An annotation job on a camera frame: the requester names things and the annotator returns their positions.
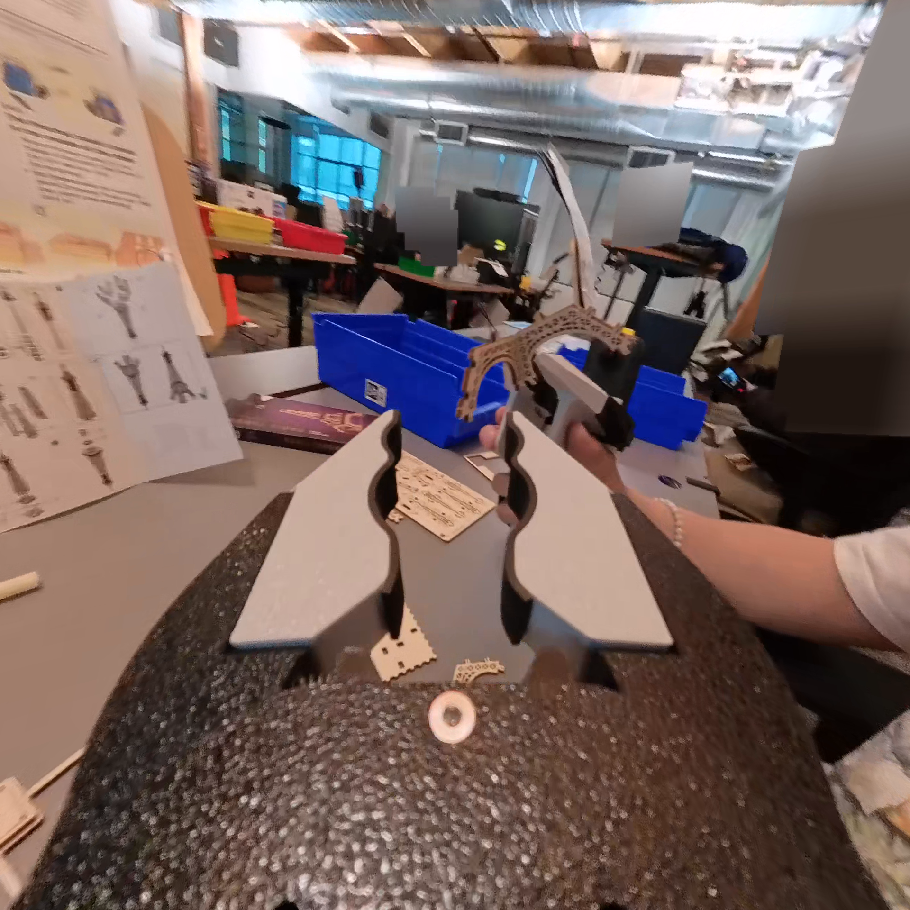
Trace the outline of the person's right hand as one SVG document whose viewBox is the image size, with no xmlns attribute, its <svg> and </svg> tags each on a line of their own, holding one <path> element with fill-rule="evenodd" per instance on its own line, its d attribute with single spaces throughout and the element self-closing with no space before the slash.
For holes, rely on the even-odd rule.
<svg viewBox="0 0 910 910">
<path fill-rule="evenodd" d="M 497 448 L 499 428 L 504 420 L 505 408 L 499 408 L 494 425 L 486 425 L 480 431 L 480 443 L 489 450 Z M 620 476 L 616 456 L 594 438 L 587 428 L 578 422 L 572 423 L 566 434 L 566 451 L 587 471 L 603 482 L 611 492 L 625 495 L 628 490 Z"/>
</svg>

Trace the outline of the window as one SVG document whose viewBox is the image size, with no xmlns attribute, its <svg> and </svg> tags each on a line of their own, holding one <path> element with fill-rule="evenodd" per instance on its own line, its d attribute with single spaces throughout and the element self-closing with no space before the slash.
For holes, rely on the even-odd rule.
<svg viewBox="0 0 910 910">
<path fill-rule="evenodd" d="M 219 88 L 215 123 L 220 176 L 276 193 L 297 188 L 308 203 L 334 199 L 346 210 L 360 199 L 374 208 L 382 150 L 313 114 L 277 99 Z"/>
</svg>

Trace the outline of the red plastic bin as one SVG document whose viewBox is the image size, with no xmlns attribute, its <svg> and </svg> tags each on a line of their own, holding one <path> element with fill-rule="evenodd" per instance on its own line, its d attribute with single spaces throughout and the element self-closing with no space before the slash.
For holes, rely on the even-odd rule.
<svg viewBox="0 0 910 910">
<path fill-rule="evenodd" d="M 273 218 L 281 245 L 328 255 L 343 255 L 347 238 L 342 233 L 286 218 Z"/>
</svg>

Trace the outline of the black monitor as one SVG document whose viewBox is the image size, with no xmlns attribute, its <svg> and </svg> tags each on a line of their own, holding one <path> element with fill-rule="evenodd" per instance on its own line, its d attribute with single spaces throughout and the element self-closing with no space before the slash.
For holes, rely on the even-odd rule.
<svg viewBox="0 0 910 910">
<path fill-rule="evenodd" d="M 458 190 L 454 210 L 459 215 L 459 248 L 480 249 L 486 258 L 505 264 L 513 273 L 524 270 L 539 221 L 539 206 Z"/>
</svg>

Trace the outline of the white t-shirt sleeve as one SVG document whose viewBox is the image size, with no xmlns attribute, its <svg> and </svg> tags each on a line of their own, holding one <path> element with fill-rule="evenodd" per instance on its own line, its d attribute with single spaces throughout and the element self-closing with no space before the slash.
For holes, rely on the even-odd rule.
<svg viewBox="0 0 910 910">
<path fill-rule="evenodd" d="M 909 508 L 882 529 L 838 537 L 836 568 L 855 608 L 883 638 L 909 651 Z"/>
</svg>

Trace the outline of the purple puzzle box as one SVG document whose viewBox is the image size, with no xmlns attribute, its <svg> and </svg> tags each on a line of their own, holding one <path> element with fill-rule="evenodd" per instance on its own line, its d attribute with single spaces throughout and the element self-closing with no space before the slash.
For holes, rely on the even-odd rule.
<svg viewBox="0 0 910 910">
<path fill-rule="evenodd" d="M 225 403 L 238 439 L 332 454 L 377 419 L 374 414 L 251 394 Z"/>
</svg>

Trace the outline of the wooden sprue with square plates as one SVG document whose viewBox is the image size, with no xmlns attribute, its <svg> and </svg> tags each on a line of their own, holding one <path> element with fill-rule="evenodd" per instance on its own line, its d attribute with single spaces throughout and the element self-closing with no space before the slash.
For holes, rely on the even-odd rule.
<svg viewBox="0 0 910 910">
<path fill-rule="evenodd" d="M 15 777 L 1 781 L 1 886 L 10 902 L 19 897 L 24 884 L 7 855 L 44 822 L 44 812 L 37 805 L 39 795 L 73 770 L 84 755 L 85 748 L 77 750 L 29 787 Z"/>
</svg>

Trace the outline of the dark cabinet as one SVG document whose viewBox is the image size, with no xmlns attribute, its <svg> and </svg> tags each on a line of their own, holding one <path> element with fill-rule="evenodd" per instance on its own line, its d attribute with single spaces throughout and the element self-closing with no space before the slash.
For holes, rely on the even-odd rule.
<svg viewBox="0 0 910 910">
<path fill-rule="evenodd" d="M 706 328 L 703 319 L 643 309 L 635 329 L 643 343 L 642 367 L 681 376 Z"/>
</svg>

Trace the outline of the wooden puzzle part sheet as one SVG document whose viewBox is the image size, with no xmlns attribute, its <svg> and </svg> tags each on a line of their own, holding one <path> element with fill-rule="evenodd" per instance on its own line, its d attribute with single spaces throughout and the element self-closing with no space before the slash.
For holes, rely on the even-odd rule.
<svg viewBox="0 0 910 910">
<path fill-rule="evenodd" d="M 398 500 L 388 521 L 411 519 L 449 543 L 494 511 L 495 503 L 404 451 L 396 466 Z"/>
</svg>

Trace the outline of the cluttered work table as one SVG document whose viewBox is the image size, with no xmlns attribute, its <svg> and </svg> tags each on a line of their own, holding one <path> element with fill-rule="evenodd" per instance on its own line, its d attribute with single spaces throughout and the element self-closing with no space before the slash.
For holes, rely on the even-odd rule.
<svg viewBox="0 0 910 910">
<path fill-rule="evenodd" d="M 508 287 L 431 278 L 388 264 L 375 264 L 374 270 L 400 293 L 397 312 L 411 321 L 423 319 L 452 330 L 469 328 L 486 302 L 516 294 Z"/>
</svg>

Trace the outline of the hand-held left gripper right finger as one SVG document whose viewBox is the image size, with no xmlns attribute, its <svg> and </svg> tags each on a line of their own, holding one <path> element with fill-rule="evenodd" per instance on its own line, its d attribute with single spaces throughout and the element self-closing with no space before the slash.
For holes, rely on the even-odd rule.
<svg viewBox="0 0 910 910">
<path fill-rule="evenodd" d="M 511 644 L 569 658 L 666 653 L 673 636 L 610 489 L 525 416 L 501 426 L 509 467 L 500 616 Z"/>
</svg>

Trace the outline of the white assembly instruction sheet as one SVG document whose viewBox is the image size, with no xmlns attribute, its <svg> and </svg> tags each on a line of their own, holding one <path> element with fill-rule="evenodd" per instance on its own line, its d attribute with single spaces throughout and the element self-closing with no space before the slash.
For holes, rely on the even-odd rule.
<svg viewBox="0 0 910 910">
<path fill-rule="evenodd" d="M 175 267 L 1 287 L 1 530 L 243 458 Z"/>
</svg>

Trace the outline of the yellow plastic bin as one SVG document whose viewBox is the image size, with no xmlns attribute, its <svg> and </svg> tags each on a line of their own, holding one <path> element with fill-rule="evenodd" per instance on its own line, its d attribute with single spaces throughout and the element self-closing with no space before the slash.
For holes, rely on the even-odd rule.
<svg viewBox="0 0 910 910">
<path fill-rule="evenodd" d="M 272 218 L 221 206 L 209 207 L 207 212 L 213 237 L 257 245 L 273 243 L 275 224 Z"/>
</svg>

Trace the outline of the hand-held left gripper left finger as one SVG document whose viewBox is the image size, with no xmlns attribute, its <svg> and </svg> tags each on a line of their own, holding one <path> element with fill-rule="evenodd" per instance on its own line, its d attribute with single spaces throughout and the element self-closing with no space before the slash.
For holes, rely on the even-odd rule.
<svg viewBox="0 0 910 910">
<path fill-rule="evenodd" d="M 230 633 L 232 649 L 335 658 L 400 637 L 400 547 L 388 517 L 401 454 L 400 414 L 389 410 L 296 486 Z"/>
</svg>

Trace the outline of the standing desk with black leg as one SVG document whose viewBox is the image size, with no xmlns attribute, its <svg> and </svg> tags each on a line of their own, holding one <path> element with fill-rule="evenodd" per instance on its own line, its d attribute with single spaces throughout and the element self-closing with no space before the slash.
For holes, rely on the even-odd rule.
<svg viewBox="0 0 910 910">
<path fill-rule="evenodd" d="M 619 246 L 608 237 L 601 240 L 601 245 L 610 255 L 623 256 L 631 263 L 631 267 L 639 268 L 645 274 L 641 289 L 625 321 L 625 326 L 633 332 L 638 331 L 641 316 L 651 305 L 663 278 L 717 279 L 723 268 L 722 263 L 701 260 L 686 253 L 657 247 Z"/>
</svg>

